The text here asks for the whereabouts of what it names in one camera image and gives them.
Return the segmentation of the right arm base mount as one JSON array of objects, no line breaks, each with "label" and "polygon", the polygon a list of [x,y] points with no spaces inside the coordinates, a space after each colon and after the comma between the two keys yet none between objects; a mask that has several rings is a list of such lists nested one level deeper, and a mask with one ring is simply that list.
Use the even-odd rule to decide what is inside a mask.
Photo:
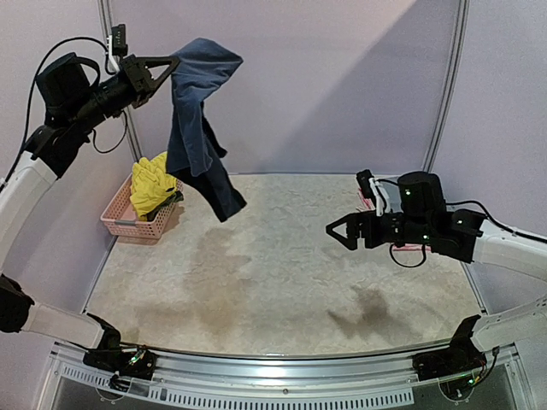
[{"label": "right arm base mount", "polygon": [[477,366],[481,366],[481,372],[478,379],[471,382],[471,385],[487,378],[497,364],[500,347],[496,346],[491,350],[491,367],[486,369],[488,363],[486,350],[478,348],[472,341],[473,335],[478,331],[477,323],[481,319],[486,319],[487,324],[490,322],[486,316],[480,315],[465,318],[458,325],[447,347],[413,355],[412,367],[418,379],[423,381],[447,377],[459,372],[471,371]]}]

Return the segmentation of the grey blue button shirt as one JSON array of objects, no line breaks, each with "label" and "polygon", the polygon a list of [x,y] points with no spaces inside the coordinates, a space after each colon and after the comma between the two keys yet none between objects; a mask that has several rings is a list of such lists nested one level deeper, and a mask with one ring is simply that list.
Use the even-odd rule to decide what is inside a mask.
[{"label": "grey blue button shirt", "polygon": [[392,212],[401,212],[401,197],[399,193],[398,187],[395,185],[394,181],[388,182],[381,182],[381,187],[385,190],[389,197],[389,202],[391,205],[391,211]]}]

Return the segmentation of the navy blue garment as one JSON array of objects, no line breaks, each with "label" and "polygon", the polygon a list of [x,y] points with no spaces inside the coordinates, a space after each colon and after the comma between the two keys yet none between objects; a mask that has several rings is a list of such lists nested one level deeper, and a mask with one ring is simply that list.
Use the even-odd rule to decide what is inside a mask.
[{"label": "navy blue garment", "polygon": [[172,126],[167,173],[196,190],[225,222],[247,202],[233,186],[221,147],[204,113],[207,98],[217,92],[244,62],[211,39],[196,38],[176,51],[179,65],[171,74]]}]

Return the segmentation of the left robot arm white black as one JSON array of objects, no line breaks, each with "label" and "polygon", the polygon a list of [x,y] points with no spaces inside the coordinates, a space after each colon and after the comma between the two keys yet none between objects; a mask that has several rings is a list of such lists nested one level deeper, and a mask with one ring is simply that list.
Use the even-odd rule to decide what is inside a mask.
[{"label": "left robot arm white black", "polygon": [[[24,144],[15,170],[1,188],[1,257],[9,251],[27,218],[44,194],[89,143],[97,126],[117,118],[129,106],[147,103],[179,65],[176,56],[127,56],[106,81],[90,81],[91,59],[68,53],[40,71],[35,83],[45,103],[46,118]],[[11,278],[1,277],[1,331],[33,332],[92,350],[108,370],[127,362],[126,350],[105,337],[105,326],[89,315],[34,301]]]}]

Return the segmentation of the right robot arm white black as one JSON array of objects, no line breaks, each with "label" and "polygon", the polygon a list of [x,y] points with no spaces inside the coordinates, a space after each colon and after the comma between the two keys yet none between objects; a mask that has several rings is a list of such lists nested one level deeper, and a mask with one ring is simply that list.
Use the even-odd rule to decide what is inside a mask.
[{"label": "right robot arm white black", "polygon": [[465,263],[502,267],[539,280],[546,279],[546,239],[496,221],[486,208],[469,209],[471,201],[448,203],[439,177],[412,172],[395,181],[401,209],[391,210],[385,180],[369,170],[356,175],[362,196],[374,207],[347,214],[326,226],[326,233],[355,250],[420,245],[434,254]]}]

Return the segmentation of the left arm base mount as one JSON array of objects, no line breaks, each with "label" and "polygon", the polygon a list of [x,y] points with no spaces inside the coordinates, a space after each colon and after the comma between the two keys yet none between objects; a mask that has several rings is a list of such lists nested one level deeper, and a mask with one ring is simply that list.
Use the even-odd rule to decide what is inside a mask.
[{"label": "left arm base mount", "polygon": [[118,330],[94,314],[88,316],[101,326],[103,336],[97,348],[87,349],[83,363],[106,372],[118,372],[122,377],[151,380],[158,355],[144,345],[123,346]]}]

